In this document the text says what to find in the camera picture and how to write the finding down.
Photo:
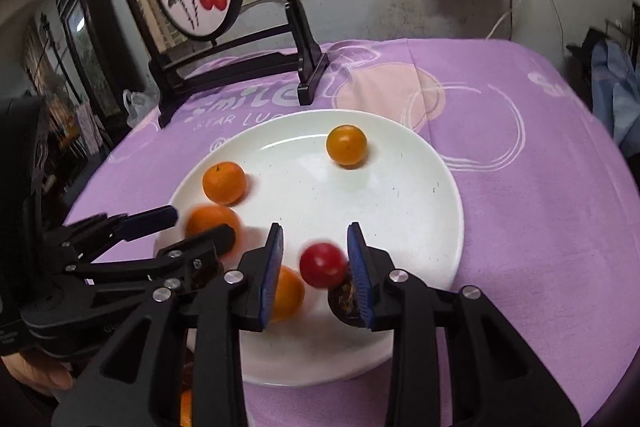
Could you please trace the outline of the person's left hand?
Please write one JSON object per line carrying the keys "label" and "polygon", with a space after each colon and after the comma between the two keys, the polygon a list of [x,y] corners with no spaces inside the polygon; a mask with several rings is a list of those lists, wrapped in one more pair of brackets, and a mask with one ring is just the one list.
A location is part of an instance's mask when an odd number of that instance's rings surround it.
{"label": "person's left hand", "polygon": [[41,350],[26,349],[13,355],[3,355],[1,360],[12,377],[44,395],[52,395],[53,389],[73,387],[70,371]]}

